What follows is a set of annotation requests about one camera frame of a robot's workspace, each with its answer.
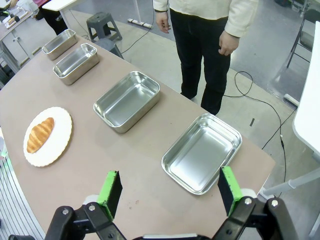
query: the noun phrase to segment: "tray rim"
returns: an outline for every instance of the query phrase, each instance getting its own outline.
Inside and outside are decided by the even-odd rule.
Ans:
[[[166,167],[165,167],[165,157],[166,155],[174,148],[174,146],[191,130],[191,128],[194,127],[194,125],[196,124],[197,121],[199,121],[200,119],[206,117],[206,116],[210,116],[211,118],[214,118],[214,121],[218,122],[221,126],[223,126],[224,128],[228,127],[230,128],[232,131],[234,131],[234,133],[236,133],[239,136],[239,145],[237,146],[237,148],[235,149],[235,151],[233,152],[233,154],[229,157],[229,160],[227,162],[224,163],[223,166],[228,166],[229,163],[231,162],[231,160],[234,158],[234,156],[236,155],[236,153],[238,152],[239,148],[242,145],[243,139],[242,139],[242,135],[241,133],[236,130],[234,127],[230,126],[229,124],[227,124],[226,122],[220,120],[218,117],[216,117],[215,115],[211,114],[211,113],[203,113],[200,116],[198,116],[191,124],[190,126],[180,135],[180,137],[171,145],[171,147],[165,152],[165,154],[163,155],[162,159],[161,159],[161,166],[162,169],[176,182],[178,183],[181,187],[183,187],[185,190],[187,190],[188,192],[195,194],[195,195],[203,195],[206,194],[211,188],[212,186],[216,183],[216,181],[219,179],[219,177],[217,177],[212,184],[210,184],[209,187],[207,187],[204,191],[198,192],[198,191],[194,191],[193,188],[189,187],[187,184],[184,184],[182,181],[179,181],[177,177],[175,177],[173,174],[171,174],[169,171],[167,171]]]
[[[79,66],[77,66],[75,69],[73,69],[71,72],[69,72],[67,75],[65,76],[59,76],[56,71],[55,71],[55,67],[60,63],[62,62],[64,59],[68,58],[70,56],[70,54],[74,53],[77,49],[82,49],[82,46],[84,45],[89,45],[90,47],[93,48],[94,50],[94,54],[92,54],[92,56],[90,56],[89,58],[87,58],[87,60],[85,60],[83,63],[81,63]],[[95,48],[94,46],[92,46],[91,44],[89,43],[82,43],[79,47],[77,47],[75,50],[73,50],[72,52],[70,52],[67,56],[65,56],[64,58],[62,58],[60,61],[58,61],[52,68],[53,72],[55,73],[55,75],[59,78],[59,79],[64,79],[66,77],[68,77],[70,74],[72,74],[74,71],[76,71],[79,67],[83,66],[89,59],[93,58],[95,55],[97,55],[97,48]]]
[[[67,40],[69,40],[69,39],[71,39],[71,38],[74,38],[75,35],[76,35],[76,32],[73,31],[73,30],[70,29],[70,28],[67,28],[67,29],[64,30],[63,32],[65,32],[65,31],[67,31],[67,30],[70,30],[70,31],[72,32],[72,36],[69,37]],[[56,46],[56,47],[55,47],[54,49],[52,49],[51,51],[45,52],[45,51],[44,51],[44,47],[45,47],[46,45],[48,45],[49,43],[51,43],[53,40],[55,40],[58,36],[59,36],[59,35],[57,35],[57,36],[56,36],[54,39],[52,39],[51,41],[47,42],[47,43],[41,48],[42,52],[43,52],[45,55],[51,54],[53,51],[55,51],[57,48],[59,48],[62,44],[64,44],[64,43],[67,41],[67,40],[66,40],[66,41],[60,43],[58,46]]]
[[[124,121],[124,123],[120,124],[120,125],[114,125],[112,124],[107,118],[104,118],[102,115],[100,115],[98,113],[98,111],[96,111],[96,108],[95,108],[95,105],[96,103],[104,96],[106,95],[107,93],[109,93],[111,90],[113,90],[115,87],[117,87],[118,85],[120,85],[122,82],[124,82],[125,80],[128,80],[127,78],[131,75],[131,74],[135,74],[135,73],[138,73],[138,74],[141,74],[147,78],[149,78],[150,80],[152,80],[158,87],[158,90],[156,91],[156,93],[144,104],[142,105],[134,114],[132,114],[128,119],[126,119]],[[128,121],[130,121],[145,105],[147,105],[152,99],[154,99],[159,93],[160,93],[160,89],[161,89],[161,86],[160,84],[153,80],[151,77],[149,77],[148,75],[144,74],[143,72],[141,71],[138,71],[138,70],[135,70],[135,71],[131,71],[129,72],[125,77],[123,77],[120,81],[118,81],[116,84],[114,84],[108,91],[106,91],[104,94],[102,94],[94,103],[93,103],[93,110],[94,112],[111,128],[121,128],[123,125],[125,125]]]

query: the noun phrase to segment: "stool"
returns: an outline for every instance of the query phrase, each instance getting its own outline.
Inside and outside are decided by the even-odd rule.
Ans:
[[[93,43],[96,42],[96,37],[99,39],[109,38],[111,41],[116,38],[122,39],[119,29],[109,12],[99,12],[93,15],[86,21],[86,25],[88,27],[91,42]],[[92,34],[91,28],[95,30],[95,34]]]
[[[98,46],[102,47],[105,50],[108,50],[110,53],[117,55],[119,58],[124,59],[117,45],[108,38],[102,38],[95,42]]]

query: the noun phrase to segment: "stainless steel tray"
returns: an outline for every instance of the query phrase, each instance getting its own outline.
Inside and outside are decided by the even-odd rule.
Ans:
[[[59,61],[53,71],[66,85],[71,85],[98,62],[97,49],[84,43]]]
[[[230,163],[242,144],[240,133],[212,114],[200,115],[162,158],[162,167],[189,192],[205,194],[219,169]]]
[[[159,93],[159,83],[133,71],[101,96],[93,110],[115,131],[125,133],[159,101]]]
[[[55,60],[78,42],[76,32],[66,29],[42,47],[49,59]]]

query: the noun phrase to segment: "electrical cord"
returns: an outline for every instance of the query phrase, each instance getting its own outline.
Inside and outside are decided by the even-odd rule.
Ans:
[[[245,74],[249,75],[250,78],[251,78],[251,79],[250,79],[250,80],[251,80],[251,85],[250,85],[250,87],[249,87],[249,89],[248,89],[248,91],[247,91],[246,93],[243,93],[243,92],[239,89],[239,87],[238,87],[238,85],[237,85],[236,77],[237,77],[237,75],[240,74],[240,73],[245,73]],[[252,100],[255,100],[255,101],[258,101],[258,102],[267,104],[267,105],[269,105],[269,106],[274,110],[274,112],[276,113],[277,117],[279,118],[280,126],[277,128],[277,130],[274,132],[274,134],[271,136],[271,138],[265,143],[265,145],[262,147],[262,149],[264,149],[264,148],[266,147],[266,145],[271,141],[271,139],[272,139],[272,138],[276,135],[276,133],[280,130],[280,143],[281,143],[281,146],[282,146],[282,149],[283,149],[283,155],[284,155],[284,178],[283,178],[283,182],[285,183],[285,182],[286,182],[286,175],[287,175],[287,158],[286,158],[285,143],[284,143],[284,141],[283,141],[283,135],[282,135],[282,128],[281,128],[281,127],[282,127],[283,124],[285,124],[285,122],[294,114],[294,112],[296,111],[296,109],[294,109],[294,110],[292,111],[292,113],[282,122],[282,121],[281,121],[281,118],[280,118],[280,116],[279,116],[279,114],[278,114],[278,112],[276,111],[276,109],[275,109],[270,103],[268,103],[268,102],[266,102],[266,101],[263,101],[263,100],[260,100],[260,99],[257,99],[257,98],[254,98],[254,97],[250,97],[250,96],[247,95],[247,94],[250,92],[250,90],[251,90],[251,88],[252,88],[252,86],[253,86],[253,84],[254,84],[254,78],[251,76],[251,74],[249,74],[249,73],[246,72],[246,71],[238,71],[238,72],[234,75],[234,84],[235,84],[235,86],[236,86],[236,89],[237,89],[242,95],[240,95],[240,96],[223,95],[224,97],[228,97],[228,98],[247,97],[247,98],[249,98],[249,99],[252,99]]]
[[[154,26],[154,22],[155,22],[155,11],[153,10],[153,20],[152,20],[151,28],[149,28],[149,30],[145,34],[143,34],[140,38],[138,38],[129,48],[121,52],[121,54],[124,54],[126,51],[131,49],[140,39],[142,39],[145,35],[147,35],[151,31],[152,27]]]
[[[81,37],[89,40],[89,33],[87,32],[87,30],[80,24],[80,22],[76,19],[75,15],[73,14],[73,12],[71,11],[71,9],[69,9],[69,12],[71,13],[71,15],[73,16],[74,20],[79,24],[79,26],[85,31],[86,35],[82,35]]]

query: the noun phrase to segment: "hand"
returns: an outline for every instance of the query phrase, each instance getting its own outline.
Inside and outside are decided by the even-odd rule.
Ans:
[[[15,5],[17,5],[18,0],[11,0],[10,8],[13,8]]]
[[[219,39],[219,46],[221,47],[221,49],[218,50],[219,53],[228,56],[239,46],[239,38],[223,31]]]
[[[169,30],[171,29],[169,23],[168,23],[168,13],[165,12],[156,12],[155,13],[155,22],[158,25],[161,32],[164,32],[165,34],[168,34]]]

